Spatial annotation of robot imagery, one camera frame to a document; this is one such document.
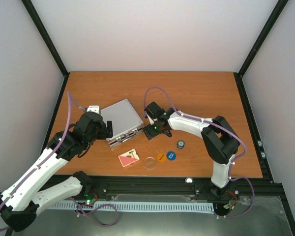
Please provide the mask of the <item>aluminium poker case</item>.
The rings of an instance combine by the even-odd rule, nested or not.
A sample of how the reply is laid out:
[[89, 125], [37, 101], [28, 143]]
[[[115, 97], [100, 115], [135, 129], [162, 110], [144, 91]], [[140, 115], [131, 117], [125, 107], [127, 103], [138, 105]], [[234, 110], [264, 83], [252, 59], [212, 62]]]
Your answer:
[[105, 122], [111, 121], [113, 136], [107, 138], [110, 148], [139, 135], [143, 131], [144, 122], [128, 99], [124, 99], [101, 110]]

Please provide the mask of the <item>blue green chip stack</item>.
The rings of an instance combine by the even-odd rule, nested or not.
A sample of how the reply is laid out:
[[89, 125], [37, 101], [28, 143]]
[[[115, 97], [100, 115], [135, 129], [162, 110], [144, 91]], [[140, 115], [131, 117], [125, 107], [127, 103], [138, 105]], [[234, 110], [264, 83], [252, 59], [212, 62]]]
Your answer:
[[177, 148], [182, 149], [185, 147], [185, 142], [183, 140], [179, 140], [177, 142]]

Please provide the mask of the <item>pink yellow card deck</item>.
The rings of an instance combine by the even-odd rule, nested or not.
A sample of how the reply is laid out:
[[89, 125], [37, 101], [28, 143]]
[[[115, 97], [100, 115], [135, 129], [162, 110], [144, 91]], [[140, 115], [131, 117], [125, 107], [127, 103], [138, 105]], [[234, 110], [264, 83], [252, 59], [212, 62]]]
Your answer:
[[119, 159], [122, 167], [127, 167], [127, 166], [140, 160], [135, 149], [131, 149], [131, 150], [119, 155], [118, 159]]

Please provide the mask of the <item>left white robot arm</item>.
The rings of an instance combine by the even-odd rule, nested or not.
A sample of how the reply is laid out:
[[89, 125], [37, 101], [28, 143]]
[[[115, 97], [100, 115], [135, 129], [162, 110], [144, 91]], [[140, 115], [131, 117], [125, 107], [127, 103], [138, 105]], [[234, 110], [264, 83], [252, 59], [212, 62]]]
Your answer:
[[83, 171], [41, 190], [41, 187], [74, 157], [83, 157], [96, 140], [113, 136], [112, 122], [96, 112], [85, 112], [80, 119], [54, 135], [36, 162], [11, 187], [0, 193], [0, 217], [16, 232], [26, 229], [53, 204], [79, 195], [94, 198], [93, 181]]

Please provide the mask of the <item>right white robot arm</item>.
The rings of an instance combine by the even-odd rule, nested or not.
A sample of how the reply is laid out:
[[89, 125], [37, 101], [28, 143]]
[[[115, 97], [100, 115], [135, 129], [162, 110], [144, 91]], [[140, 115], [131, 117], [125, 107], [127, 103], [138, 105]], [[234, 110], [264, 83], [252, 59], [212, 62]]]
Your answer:
[[236, 133], [226, 119], [217, 116], [214, 119], [182, 115], [173, 108], [164, 110], [151, 102], [144, 109], [144, 116], [150, 124], [143, 128], [148, 140], [164, 134], [172, 136], [172, 130], [179, 130], [201, 138], [209, 157], [213, 160], [210, 191], [221, 198], [227, 191], [231, 179], [231, 164], [238, 152], [239, 141]]

